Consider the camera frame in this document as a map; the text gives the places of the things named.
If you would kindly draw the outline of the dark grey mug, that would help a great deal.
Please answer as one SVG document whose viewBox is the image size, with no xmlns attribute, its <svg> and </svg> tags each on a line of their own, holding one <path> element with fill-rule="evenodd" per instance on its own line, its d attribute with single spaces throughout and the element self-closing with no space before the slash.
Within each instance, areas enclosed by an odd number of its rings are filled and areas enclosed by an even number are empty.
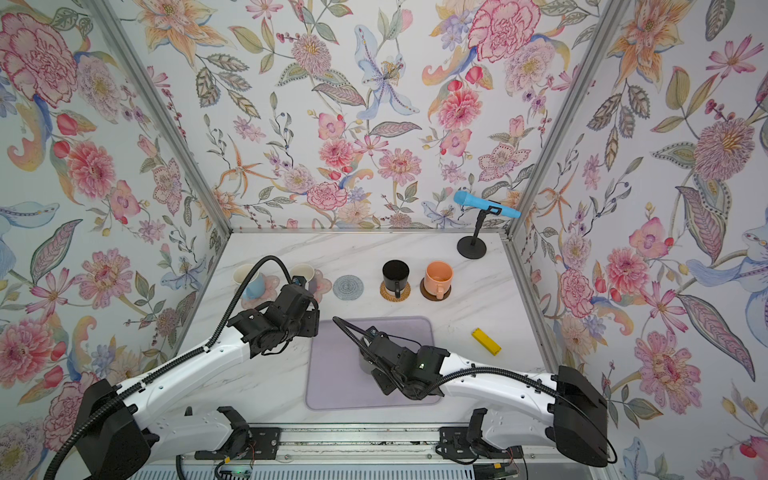
<svg viewBox="0 0 768 480">
<path fill-rule="evenodd" d="M 363 351 L 359 352 L 359 365 L 360 369 L 367 375 L 371 375 L 377 369 L 376 364 Z"/>
</svg>

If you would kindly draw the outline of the grey mug cream interior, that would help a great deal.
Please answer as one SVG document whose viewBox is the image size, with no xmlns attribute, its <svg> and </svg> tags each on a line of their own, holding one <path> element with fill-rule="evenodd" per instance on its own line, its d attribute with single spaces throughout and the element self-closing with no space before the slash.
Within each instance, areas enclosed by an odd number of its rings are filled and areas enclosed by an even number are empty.
<svg viewBox="0 0 768 480">
<path fill-rule="evenodd" d="M 299 263 L 294 265 L 289 270 L 289 273 L 293 284 L 308 289 L 309 284 L 315 276 L 315 269 L 309 264 Z"/>
</svg>

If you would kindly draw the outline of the pink flower coaster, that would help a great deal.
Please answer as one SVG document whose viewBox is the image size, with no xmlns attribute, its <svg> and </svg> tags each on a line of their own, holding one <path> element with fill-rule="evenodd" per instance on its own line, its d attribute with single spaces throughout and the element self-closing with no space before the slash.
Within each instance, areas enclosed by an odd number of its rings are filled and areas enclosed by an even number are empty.
<svg viewBox="0 0 768 480">
<path fill-rule="evenodd" d="M 264 302 L 273 301 L 277 297 L 280 283 L 281 280 L 277 276 L 259 273 L 247 285 L 241 298 L 241 306 L 251 309 Z"/>
<path fill-rule="evenodd" d="M 320 303 L 323 296 L 329 293 L 333 288 L 333 282 L 326 279 L 319 269 L 314 270 L 314 276 L 308 283 L 308 290 L 315 300 Z"/>
</svg>

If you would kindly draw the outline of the brown wooden round coaster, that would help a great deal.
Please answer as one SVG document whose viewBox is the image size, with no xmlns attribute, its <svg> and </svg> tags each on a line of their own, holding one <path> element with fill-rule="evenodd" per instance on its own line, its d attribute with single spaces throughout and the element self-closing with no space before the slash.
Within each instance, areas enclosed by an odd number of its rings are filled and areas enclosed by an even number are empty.
<svg viewBox="0 0 768 480">
<path fill-rule="evenodd" d="M 451 288 L 451 287 L 449 287 L 449 288 L 448 288 L 448 289 L 447 289 L 447 290 L 446 290 L 446 291 L 445 291 L 445 292 L 442 294 L 442 296 L 441 296 L 441 297 L 438 297 L 437 295 L 433 295 L 433 294 L 431 294 L 431 293 L 430 293 L 430 292 L 429 292 L 429 291 L 426 289 L 425 283 L 424 283 L 424 282 L 421 282 L 421 283 L 420 283 L 420 292 L 421 292 L 421 295 L 422 295 L 422 296 L 423 296 L 425 299 L 427 299 L 427 300 L 429 300 L 429 301 L 433 301 L 433 302 L 441 302 L 441 301 L 447 300 L 447 299 L 450 297 L 450 295 L 451 295 L 451 292 L 452 292 L 452 288 Z"/>
</svg>

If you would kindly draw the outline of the grey round patterned coaster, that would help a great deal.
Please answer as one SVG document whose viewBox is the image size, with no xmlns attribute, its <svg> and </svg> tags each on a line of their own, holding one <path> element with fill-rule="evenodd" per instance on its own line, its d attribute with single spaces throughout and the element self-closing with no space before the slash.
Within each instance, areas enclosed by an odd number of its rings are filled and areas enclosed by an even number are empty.
<svg viewBox="0 0 768 480">
<path fill-rule="evenodd" d="M 334 282 L 333 293 L 342 301 L 354 301 L 364 293 L 364 283 L 358 276 L 343 275 Z"/>
</svg>

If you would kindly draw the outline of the black mug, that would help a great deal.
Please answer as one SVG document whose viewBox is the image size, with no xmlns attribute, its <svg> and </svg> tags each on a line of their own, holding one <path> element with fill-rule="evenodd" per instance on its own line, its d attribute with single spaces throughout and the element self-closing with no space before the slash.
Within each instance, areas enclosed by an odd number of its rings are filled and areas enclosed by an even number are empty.
<svg viewBox="0 0 768 480">
<path fill-rule="evenodd" d="M 388 290 L 399 294 L 408 283 L 409 266 L 402 260 L 389 260 L 382 267 L 383 281 Z"/>
</svg>

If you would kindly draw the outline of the orange mug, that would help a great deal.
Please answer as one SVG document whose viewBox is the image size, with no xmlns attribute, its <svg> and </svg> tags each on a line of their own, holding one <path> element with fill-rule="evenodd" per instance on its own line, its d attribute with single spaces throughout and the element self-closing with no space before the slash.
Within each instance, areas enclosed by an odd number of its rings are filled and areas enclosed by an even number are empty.
<svg viewBox="0 0 768 480">
<path fill-rule="evenodd" d="M 445 262 L 434 261 L 427 266 L 422 282 L 431 294 L 441 297 L 449 287 L 452 288 L 452 280 L 452 267 Z"/>
</svg>

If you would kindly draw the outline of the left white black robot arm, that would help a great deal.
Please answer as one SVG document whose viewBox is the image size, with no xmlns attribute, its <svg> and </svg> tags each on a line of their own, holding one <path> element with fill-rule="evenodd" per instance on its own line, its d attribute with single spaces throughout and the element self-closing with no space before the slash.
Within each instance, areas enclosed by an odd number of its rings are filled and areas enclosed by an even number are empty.
<svg viewBox="0 0 768 480">
<path fill-rule="evenodd" d="M 173 361 L 114 387 L 91 386 L 83 397 L 74 446 L 93 479 L 127 479 L 145 464 L 208 451 L 234 457 L 251 427 L 232 406 L 173 417 L 169 411 L 207 381 L 257 356 L 276 355 L 296 337 L 313 338 L 319 305 L 289 284 L 255 309 L 228 314 L 221 332 Z"/>
</svg>

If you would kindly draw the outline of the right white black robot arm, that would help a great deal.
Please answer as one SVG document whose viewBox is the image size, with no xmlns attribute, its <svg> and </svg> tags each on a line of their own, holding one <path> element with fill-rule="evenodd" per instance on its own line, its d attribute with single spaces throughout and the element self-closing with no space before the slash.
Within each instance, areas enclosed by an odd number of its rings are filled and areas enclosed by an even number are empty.
<svg viewBox="0 0 768 480">
<path fill-rule="evenodd" d="M 578 370 L 521 373 L 471 361 L 436 346 L 412 351 L 374 327 L 357 344 L 380 390 L 409 400 L 465 397 L 478 401 L 467 441 L 489 456 L 517 445 L 553 445 L 564 457 L 603 468 L 617 455 L 607 435 L 605 397 Z"/>
</svg>

